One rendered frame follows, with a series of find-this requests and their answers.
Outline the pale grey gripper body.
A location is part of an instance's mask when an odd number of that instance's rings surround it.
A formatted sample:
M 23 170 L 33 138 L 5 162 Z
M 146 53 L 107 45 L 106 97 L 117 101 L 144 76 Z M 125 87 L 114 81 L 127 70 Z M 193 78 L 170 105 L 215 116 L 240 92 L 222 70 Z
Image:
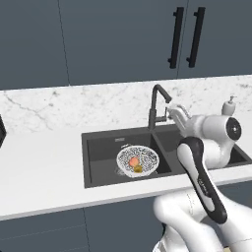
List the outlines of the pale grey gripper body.
M 168 109 L 168 118 L 172 119 L 179 129 L 184 129 L 191 118 L 186 108 L 181 104 L 173 104 Z

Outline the white soap dispenser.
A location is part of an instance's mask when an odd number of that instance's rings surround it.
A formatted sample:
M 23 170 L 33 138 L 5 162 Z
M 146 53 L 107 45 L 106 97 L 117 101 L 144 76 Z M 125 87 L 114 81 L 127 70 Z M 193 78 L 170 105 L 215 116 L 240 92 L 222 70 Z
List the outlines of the white soap dispenser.
M 222 105 L 222 109 L 221 109 L 222 115 L 228 115 L 228 116 L 233 115 L 236 108 L 236 103 L 233 101 L 233 99 L 234 99 L 234 95 L 232 95 L 230 99 Z

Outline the dark blue wall cupboard door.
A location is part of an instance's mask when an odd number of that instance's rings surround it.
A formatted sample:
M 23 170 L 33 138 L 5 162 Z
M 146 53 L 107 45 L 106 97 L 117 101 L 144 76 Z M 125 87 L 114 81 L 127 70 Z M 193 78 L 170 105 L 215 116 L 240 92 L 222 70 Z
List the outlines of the dark blue wall cupboard door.
M 0 0 L 0 90 L 67 84 L 58 0 Z
M 72 85 L 174 79 L 188 0 L 59 0 Z
M 188 67 L 196 17 L 205 7 L 196 65 Z M 189 0 L 178 79 L 252 75 L 252 0 Z

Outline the dark blue base cupboard front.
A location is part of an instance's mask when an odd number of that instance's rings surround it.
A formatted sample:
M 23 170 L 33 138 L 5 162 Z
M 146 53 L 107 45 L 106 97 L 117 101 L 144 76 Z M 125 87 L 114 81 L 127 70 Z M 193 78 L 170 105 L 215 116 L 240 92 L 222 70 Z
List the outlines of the dark blue base cupboard front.
M 252 209 L 252 181 L 221 185 L 219 189 L 224 196 Z
M 85 208 L 91 252 L 153 252 L 162 225 L 154 197 Z
M 0 252 L 89 252 L 84 211 L 2 220 Z

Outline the black double sink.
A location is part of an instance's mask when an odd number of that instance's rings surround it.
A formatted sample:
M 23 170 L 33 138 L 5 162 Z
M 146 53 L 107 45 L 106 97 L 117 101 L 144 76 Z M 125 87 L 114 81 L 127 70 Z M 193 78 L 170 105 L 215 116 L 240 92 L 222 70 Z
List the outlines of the black double sink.
M 147 127 L 82 134 L 84 184 L 86 188 L 184 174 L 176 148 L 182 136 L 174 125 L 157 126 L 154 132 Z M 154 150 L 159 166 L 149 176 L 130 178 L 118 172 L 116 157 L 127 144 L 141 145 Z

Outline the black appliance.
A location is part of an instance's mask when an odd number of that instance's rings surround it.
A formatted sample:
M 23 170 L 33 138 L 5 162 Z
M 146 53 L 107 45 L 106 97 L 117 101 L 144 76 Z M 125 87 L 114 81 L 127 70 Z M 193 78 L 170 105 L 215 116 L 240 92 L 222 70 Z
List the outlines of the black appliance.
M 2 120 L 2 117 L 0 115 L 0 148 L 2 147 L 2 144 L 5 140 L 6 135 L 7 135 L 7 131 L 6 131 L 4 122 Z

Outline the black sink faucet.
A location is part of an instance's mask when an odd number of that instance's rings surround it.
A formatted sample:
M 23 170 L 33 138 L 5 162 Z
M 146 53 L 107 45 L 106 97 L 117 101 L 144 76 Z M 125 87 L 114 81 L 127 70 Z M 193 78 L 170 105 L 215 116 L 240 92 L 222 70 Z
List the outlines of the black sink faucet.
M 151 108 L 149 111 L 149 124 L 148 124 L 148 128 L 150 130 L 154 130 L 156 127 L 156 124 L 158 122 L 165 122 L 166 121 L 166 115 L 157 116 L 157 96 L 158 96 L 158 94 L 161 94 L 161 96 L 164 98 L 164 101 L 166 104 L 169 104 L 172 101 L 172 97 L 167 93 L 167 91 L 160 84 L 156 84 L 153 87 L 152 103 L 151 103 Z

